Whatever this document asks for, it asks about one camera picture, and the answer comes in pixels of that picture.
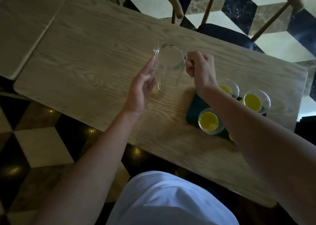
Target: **person's right arm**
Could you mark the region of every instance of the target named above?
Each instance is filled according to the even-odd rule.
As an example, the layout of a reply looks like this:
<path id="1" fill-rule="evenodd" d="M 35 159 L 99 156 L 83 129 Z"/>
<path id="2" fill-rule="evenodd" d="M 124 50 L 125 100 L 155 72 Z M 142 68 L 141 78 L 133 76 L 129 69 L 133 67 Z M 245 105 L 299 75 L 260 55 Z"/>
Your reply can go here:
<path id="1" fill-rule="evenodd" d="M 216 82 L 214 58 L 189 52 L 187 73 L 237 148 L 298 224 L 316 224 L 316 146 L 244 106 Z"/>

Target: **hand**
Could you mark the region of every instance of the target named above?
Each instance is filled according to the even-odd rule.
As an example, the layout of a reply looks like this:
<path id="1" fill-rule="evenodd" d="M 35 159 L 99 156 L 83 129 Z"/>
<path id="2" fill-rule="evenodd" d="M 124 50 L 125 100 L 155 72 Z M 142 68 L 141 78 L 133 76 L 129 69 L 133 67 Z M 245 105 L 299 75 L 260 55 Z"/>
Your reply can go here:
<path id="1" fill-rule="evenodd" d="M 154 63 L 155 56 L 149 59 L 133 79 L 123 111 L 133 112 L 136 115 L 141 115 L 144 112 L 149 93 L 156 84 L 156 79 L 153 75 Z"/>
<path id="2" fill-rule="evenodd" d="M 203 98 L 208 89 L 219 88 L 216 82 L 214 57 L 200 51 L 188 52 L 186 72 L 194 78 L 197 94 Z"/>

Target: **person's right hand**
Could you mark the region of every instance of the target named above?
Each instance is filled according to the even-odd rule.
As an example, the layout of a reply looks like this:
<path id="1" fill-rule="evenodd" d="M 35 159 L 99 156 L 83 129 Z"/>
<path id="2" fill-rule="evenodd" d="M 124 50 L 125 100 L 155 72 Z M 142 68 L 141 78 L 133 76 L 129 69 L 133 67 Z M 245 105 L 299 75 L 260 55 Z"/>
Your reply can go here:
<path id="1" fill-rule="evenodd" d="M 214 57 L 200 51 L 188 52 L 186 72 L 194 78 L 197 94 L 203 98 L 208 89 L 217 89 Z"/>

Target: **forearm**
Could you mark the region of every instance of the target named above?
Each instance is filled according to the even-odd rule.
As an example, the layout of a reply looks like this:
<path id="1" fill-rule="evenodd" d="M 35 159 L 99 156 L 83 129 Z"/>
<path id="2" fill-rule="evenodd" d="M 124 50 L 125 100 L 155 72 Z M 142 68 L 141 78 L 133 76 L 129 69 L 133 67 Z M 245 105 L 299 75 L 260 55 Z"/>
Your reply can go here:
<path id="1" fill-rule="evenodd" d="M 137 119 L 131 112 L 121 112 L 115 118 L 57 185 L 33 224 L 95 223 Z"/>
<path id="2" fill-rule="evenodd" d="M 311 221 L 314 215 L 309 211 L 316 208 L 310 202 L 315 199 L 316 147 L 219 89 L 209 90 L 204 99 L 278 202 L 297 220 L 302 221 L 303 214 L 305 222 Z"/>

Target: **white shirt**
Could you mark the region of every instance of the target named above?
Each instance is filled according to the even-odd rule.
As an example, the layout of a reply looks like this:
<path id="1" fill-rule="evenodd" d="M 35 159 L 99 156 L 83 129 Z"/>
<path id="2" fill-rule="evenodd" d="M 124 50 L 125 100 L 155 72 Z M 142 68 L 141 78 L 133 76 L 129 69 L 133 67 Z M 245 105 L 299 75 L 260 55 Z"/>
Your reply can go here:
<path id="1" fill-rule="evenodd" d="M 149 171 L 127 183 L 106 224 L 239 223 L 231 211 L 205 189 L 166 172 Z"/>

